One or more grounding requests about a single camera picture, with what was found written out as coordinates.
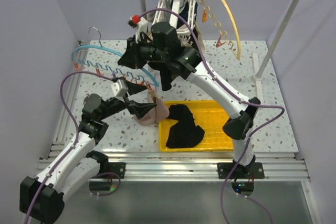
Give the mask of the pink beige underwear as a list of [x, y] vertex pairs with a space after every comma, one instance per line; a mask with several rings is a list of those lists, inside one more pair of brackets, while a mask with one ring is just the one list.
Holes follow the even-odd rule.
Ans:
[[154, 89], [148, 89], [148, 102], [153, 102], [156, 104], [156, 107], [148, 112], [143, 118], [138, 119], [136, 116], [133, 118], [141, 126], [148, 126], [153, 123], [159, 123], [162, 120], [166, 119], [170, 112], [167, 106], [164, 104], [163, 99], [158, 95]]

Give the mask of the yellow round clip hanger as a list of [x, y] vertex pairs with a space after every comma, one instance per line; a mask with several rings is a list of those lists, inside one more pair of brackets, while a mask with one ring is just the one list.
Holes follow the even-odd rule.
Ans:
[[226, 0], [219, 0], [221, 5], [223, 6], [224, 13], [226, 14], [227, 18], [229, 19], [229, 22], [231, 24], [231, 27], [233, 29], [234, 38], [235, 40], [230, 40], [228, 38], [228, 32], [223, 26], [223, 24], [217, 19], [216, 14], [212, 11], [211, 7], [207, 4], [206, 0], [197, 0], [198, 3], [203, 8], [202, 13], [202, 23], [205, 23], [209, 20], [212, 21], [214, 27], [218, 30], [218, 39], [215, 44], [216, 48], [219, 48], [223, 45], [227, 45], [229, 47], [229, 50], [234, 55], [234, 57], [240, 61], [241, 60], [241, 40], [240, 40], [240, 34], [238, 31], [238, 26], [236, 24], [234, 15], [231, 11], [230, 6], [226, 2]]

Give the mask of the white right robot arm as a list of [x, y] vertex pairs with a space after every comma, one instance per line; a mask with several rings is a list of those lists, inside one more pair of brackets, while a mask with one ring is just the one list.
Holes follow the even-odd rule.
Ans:
[[234, 172], [240, 178], [246, 178], [253, 171], [255, 155], [248, 136], [254, 124], [260, 100], [249, 98], [223, 78], [201, 58], [200, 52], [193, 47], [182, 46], [176, 29], [168, 22], [159, 22], [151, 27], [152, 39], [146, 33], [140, 33], [127, 39], [125, 53], [118, 65], [130, 69], [140, 69], [149, 65], [159, 71], [163, 91], [169, 90], [176, 77], [198, 86], [215, 100], [228, 114], [229, 119], [223, 125], [223, 131], [233, 140]]

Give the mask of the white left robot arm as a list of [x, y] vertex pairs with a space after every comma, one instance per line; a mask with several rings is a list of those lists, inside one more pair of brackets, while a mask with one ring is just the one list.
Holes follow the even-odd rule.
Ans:
[[155, 108], [154, 103], [137, 103], [129, 96], [147, 89], [124, 78], [113, 78], [113, 96], [104, 100], [93, 93], [85, 97], [81, 121], [75, 123], [76, 133], [61, 153], [38, 175], [26, 177], [20, 184], [19, 209], [25, 223], [34, 218], [42, 223], [55, 223], [65, 203], [86, 181], [112, 175], [108, 157], [95, 147], [103, 139], [108, 124], [104, 119], [123, 110], [138, 119]]

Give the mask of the blue round clip hanger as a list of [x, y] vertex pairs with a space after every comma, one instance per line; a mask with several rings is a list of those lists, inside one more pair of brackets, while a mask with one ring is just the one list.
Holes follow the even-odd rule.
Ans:
[[[83, 45], [83, 46], [79, 46], [79, 47], [77, 47], [77, 48], [74, 49], [74, 51], [71, 53], [71, 61], [73, 62], [73, 65], [74, 65], [74, 67], [75, 67], [76, 70], [78, 70], [79, 68], [77, 67], [78, 62], [75, 61], [75, 53], [78, 52], [78, 51], [80, 51], [80, 50], [82, 50], [82, 49], [92, 48], [92, 49], [101, 50], [101, 51], [105, 51], [105, 52], [111, 53], [111, 54], [116, 55], [118, 57], [122, 57], [122, 53], [121, 52], [118, 52], [118, 51], [115, 51], [113, 49], [104, 47], [102, 45], [102, 42], [101, 42], [102, 35], [101, 35], [101, 32], [97, 28], [95, 28], [93, 26], [89, 27], [88, 33], [90, 33], [91, 29], [94, 29], [95, 31], [98, 32], [98, 34], [99, 34], [99, 39], [98, 39], [99, 45], [98, 46], [96, 46], [96, 45]], [[109, 65], [105, 65], [103, 67], [101, 64], [98, 64], [98, 63], [93, 64], [91, 61], [89, 63], [85, 63], [84, 61], [81, 62], [81, 63], [84, 64], [84, 65], [93, 66], [95, 68], [102, 69], [102, 70], [110, 70], [112, 73], [117, 73], [116, 71], [112, 70], [112, 68]], [[158, 83], [158, 81], [156, 80], [156, 78], [148, 70], [146, 70], [145, 68], [141, 68], [141, 71], [146, 76], [148, 76], [148, 78], [152, 81], [151, 82], [152, 85], [154, 85], [155, 87], [159, 87], [160, 86], [159, 83]]]

